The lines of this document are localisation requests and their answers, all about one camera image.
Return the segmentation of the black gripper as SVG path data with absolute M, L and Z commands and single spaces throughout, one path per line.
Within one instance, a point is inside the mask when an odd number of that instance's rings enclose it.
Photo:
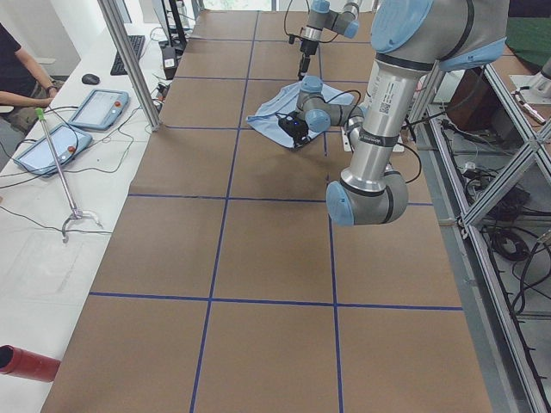
M 309 40 L 306 38 L 301 39 L 300 51 L 302 53 L 302 56 L 297 73 L 297 77 L 299 80 L 302 80 L 307 74 L 311 57 L 316 54 L 317 50 L 318 42 L 316 40 Z
M 300 149 L 301 147 L 308 145 L 311 141 L 308 129 L 293 130 L 291 132 L 291 136 L 293 140 L 293 149 Z

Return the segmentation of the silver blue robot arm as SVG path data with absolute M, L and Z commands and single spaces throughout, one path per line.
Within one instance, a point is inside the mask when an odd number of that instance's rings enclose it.
M 345 38 L 353 39 L 359 29 L 358 16 L 362 0 L 348 1 L 340 12 L 331 10 L 329 1 L 313 1 L 306 26 L 300 30 L 301 59 L 297 77 L 302 80 L 307 74 L 310 60 L 316 54 L 324 29 Z
M 362 105 L 325 101 L 318 77 L 300 84 L 295 116 L 321 133 L 343 126 L 353 155 L 326 189 L 329 215 L 338 225 L 390 223 L 406 209 L 403 176 L 389 163 L 418 80 L 437 65 L 466 70 L 498 59 L 505 47 L 506 1 L 385 1 L 375 12 L 375 61 Z

